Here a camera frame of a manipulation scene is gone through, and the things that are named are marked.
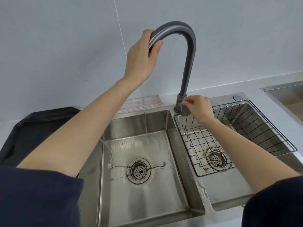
drain strainer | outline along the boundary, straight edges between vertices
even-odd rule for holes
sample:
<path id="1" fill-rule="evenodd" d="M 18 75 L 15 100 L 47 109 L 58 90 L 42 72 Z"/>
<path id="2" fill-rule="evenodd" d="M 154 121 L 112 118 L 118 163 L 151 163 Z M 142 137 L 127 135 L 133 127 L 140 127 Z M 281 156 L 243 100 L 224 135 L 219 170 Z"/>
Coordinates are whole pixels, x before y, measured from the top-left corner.
<path id="1" fill-rule="evenodd" d="M 220 147 L 212 147 L 206 152 L 208 164 L 216 170 L 225 170 L 230 168 L 224 150 Z"/>
<path id="2" fill-rule="evenodd" d="M 131 161 L 128 165 L 131 168 L 127 168 L 128 179 L 135 184 L 142 184 L 147 181 L 151 175 L 150 164 L 146 159 L 137 158 Z"/>

faucet spout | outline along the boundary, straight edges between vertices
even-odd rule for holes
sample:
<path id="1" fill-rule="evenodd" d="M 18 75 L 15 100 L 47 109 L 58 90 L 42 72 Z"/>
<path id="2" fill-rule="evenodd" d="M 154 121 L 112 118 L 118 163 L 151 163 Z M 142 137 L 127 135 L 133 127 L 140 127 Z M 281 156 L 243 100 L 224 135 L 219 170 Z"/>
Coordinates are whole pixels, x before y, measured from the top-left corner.
<path id="1" fill-rule="evenodd" d="M 177 102 L 175 106 L 175 111 L 180 113 L 181 116 L 187 116 L 190 114 L 189 110 L 182 106 L 182 101 L 187 97 L 186 91 L 189 82 L 189 77 L 194 63 L 195 53 L 196 53 L 196 36 L 192 28 L 181 21 L 171 21 L 159 28 L 157 28 L 151 35 L 149 40 L 149 52 L 151 51 L 153 45 L 158 41 L 171 34 L 183 35 L 187 41 L 187 55 L 185 60 L 182 84 L 180 93 L 177 96 Z"/>

wall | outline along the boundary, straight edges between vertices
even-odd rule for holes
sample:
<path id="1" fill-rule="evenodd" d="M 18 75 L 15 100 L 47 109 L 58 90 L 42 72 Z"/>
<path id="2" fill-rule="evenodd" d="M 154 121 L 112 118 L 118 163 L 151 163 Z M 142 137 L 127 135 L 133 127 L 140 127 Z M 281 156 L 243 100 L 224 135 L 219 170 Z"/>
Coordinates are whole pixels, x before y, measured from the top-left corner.
<path id="1" fill-rule="evenodd" d="M 123 76 L 145 28 L 195 31 L 188 90 L 303 70 L 303 0 L 0 0 L 0 122 L 85 107 Z M 182 36 L 164 40 L 153 76 L 130 98 L 180 89 Z"/>

navy blue sleeve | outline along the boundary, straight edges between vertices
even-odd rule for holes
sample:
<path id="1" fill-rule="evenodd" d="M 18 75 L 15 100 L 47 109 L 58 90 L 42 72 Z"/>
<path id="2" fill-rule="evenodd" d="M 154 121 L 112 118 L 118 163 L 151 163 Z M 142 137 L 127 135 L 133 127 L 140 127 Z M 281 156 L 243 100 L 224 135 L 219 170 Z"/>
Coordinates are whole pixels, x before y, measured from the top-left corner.
<path id="1" fill-rule="evenodd" d="M 244 207 L 242 227 L 303 226 L 303 176 L 256 193 Z"/>
<path id="2" fill-rule="evenodd" d="M 0 167 L 0 225 L 80 226 L 83 179 L 55 171 Z"/>

folded towel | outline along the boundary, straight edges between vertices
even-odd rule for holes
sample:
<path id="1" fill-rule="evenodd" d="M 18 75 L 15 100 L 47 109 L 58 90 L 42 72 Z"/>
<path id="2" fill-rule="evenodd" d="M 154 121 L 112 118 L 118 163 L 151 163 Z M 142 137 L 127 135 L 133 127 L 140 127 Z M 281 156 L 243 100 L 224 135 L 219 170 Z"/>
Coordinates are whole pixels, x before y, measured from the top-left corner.
<path id="1" fill-rule="evenodd" d="M 144 97 L 145 110 L 162 106 L 162 101 L 159 95 Z M 118 113 L 127 113 L 143 110 L 143 98 L 129 99 L 125 101 Z"/>

